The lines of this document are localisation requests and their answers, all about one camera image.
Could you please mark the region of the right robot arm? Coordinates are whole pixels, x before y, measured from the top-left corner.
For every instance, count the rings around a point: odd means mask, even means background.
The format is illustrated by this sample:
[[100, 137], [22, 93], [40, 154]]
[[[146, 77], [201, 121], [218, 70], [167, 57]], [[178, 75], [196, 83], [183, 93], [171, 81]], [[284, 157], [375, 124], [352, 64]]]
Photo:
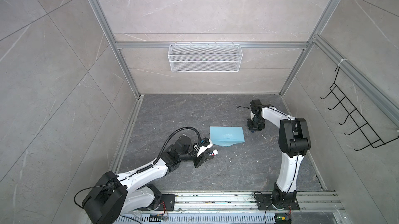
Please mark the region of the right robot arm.
[[249, 107], [251, 112], [247, 126], [250, 131], [265, 129], [266, 121], [279, 128], [278, 147], [282, 152], [282, 163], [271, 201], [274, 208], [285, 209], [296, 201], [300, 165], [311, 149], [307, 121], [287, 115], [274, 106], [262, 104], [259, 99], [252, 100]]

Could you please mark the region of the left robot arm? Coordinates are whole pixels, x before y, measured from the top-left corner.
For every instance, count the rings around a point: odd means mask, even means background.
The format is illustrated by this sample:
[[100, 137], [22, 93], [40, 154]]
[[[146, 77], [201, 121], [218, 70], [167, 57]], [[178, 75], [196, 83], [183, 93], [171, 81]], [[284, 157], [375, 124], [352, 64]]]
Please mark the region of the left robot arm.
[[162, 194], [152, 181], [175, 171], [181, 162], [192, 161], [198, 168], [218, 154], [210, 139], [192, 143], [185, 135], [166, 148], [159, 158], [135, 170], [115, 174], [104, 173], [89, 188], [81, 207], [93, 224], [112, 224], [127, 212], [148, 208], [155, 210], [161, 204]]

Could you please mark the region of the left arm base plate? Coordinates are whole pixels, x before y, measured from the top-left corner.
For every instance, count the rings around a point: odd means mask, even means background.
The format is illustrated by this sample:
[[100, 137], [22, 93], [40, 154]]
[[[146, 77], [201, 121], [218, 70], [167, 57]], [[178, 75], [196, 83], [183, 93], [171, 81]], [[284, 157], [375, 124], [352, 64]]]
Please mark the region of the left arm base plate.
[[161, 201], [158, 205], [158, 208], [156, 209], [157, 211], [164, 211], [164, 207], [166, 207], [166, 210], [173, 211], [175, 207], [175, 199], [176, 195], [175, 194], [163, 194], [161, 196]]

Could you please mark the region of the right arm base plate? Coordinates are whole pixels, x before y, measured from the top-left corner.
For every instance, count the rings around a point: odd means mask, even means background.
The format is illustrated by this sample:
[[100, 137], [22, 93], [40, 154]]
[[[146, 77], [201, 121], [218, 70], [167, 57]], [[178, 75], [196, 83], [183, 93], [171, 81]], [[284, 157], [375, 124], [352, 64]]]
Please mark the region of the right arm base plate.
[[300, 210], [296, 194], [294, 191], [281, 197], [279, 194], [255, 192], [253, 197], [259, 210]]

